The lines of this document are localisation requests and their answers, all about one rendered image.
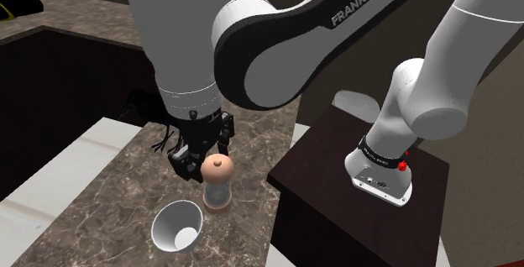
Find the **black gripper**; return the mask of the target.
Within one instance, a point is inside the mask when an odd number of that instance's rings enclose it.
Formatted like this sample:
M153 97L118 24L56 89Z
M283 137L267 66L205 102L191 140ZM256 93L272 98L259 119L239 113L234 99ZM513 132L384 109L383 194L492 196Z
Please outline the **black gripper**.
M230 139L235 135L234 117L218 109L204 118L177 119L176 127L181 140L176 152L168 154L168 161L182 179L203 183L202 162L211 147L217 142L218 152L228 156Z

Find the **wooden pepper grinder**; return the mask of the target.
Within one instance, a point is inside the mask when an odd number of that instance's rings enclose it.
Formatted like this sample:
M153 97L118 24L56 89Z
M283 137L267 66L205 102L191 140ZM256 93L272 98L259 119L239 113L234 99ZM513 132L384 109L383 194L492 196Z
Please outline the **wooden pepper grinder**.
M225 154L211 154L202 163L202 201L206 210L217 214L225 212L232 201L230 180L235 166Z

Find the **black bird figure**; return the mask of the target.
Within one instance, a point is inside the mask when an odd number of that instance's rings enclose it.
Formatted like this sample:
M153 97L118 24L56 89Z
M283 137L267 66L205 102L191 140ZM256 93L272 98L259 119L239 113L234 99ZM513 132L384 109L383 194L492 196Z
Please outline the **black bird figure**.
M173 134L170 128L179 128L179 125L177 119L167 112L161 95L159 93L147 92L144 89L133 89L128 94L118 119L123 119L131 110L135 110L147 122L166 126L165 137L159 143L151 146L151 149L155 151L163 151L169 137Z

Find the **white cup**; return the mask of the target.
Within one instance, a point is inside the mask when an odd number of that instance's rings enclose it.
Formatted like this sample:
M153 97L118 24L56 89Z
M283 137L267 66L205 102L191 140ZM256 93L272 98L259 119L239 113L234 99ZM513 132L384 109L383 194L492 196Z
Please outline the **white cup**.
M197 246L202 224L202 210L195 202L171 202L155 216L151 226L151 238L155 246L162 251L186 254Z

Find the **dark robot stand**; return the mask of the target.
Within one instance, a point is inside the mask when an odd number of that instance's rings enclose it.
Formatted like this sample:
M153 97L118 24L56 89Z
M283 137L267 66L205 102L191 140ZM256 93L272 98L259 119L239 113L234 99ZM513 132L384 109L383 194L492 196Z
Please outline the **dark robot stand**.
M451 267L440 239L448 163L411 148L410 201L381 201L344 168L369 128L329 107L270 171L280 192L272 246L296 267Z

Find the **black and yellow object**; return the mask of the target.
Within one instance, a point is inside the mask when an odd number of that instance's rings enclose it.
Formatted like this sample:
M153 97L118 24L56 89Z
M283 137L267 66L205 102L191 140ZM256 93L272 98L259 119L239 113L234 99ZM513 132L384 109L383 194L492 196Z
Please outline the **black and yellow object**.
M0 22L44 11L40 0L0 0Z

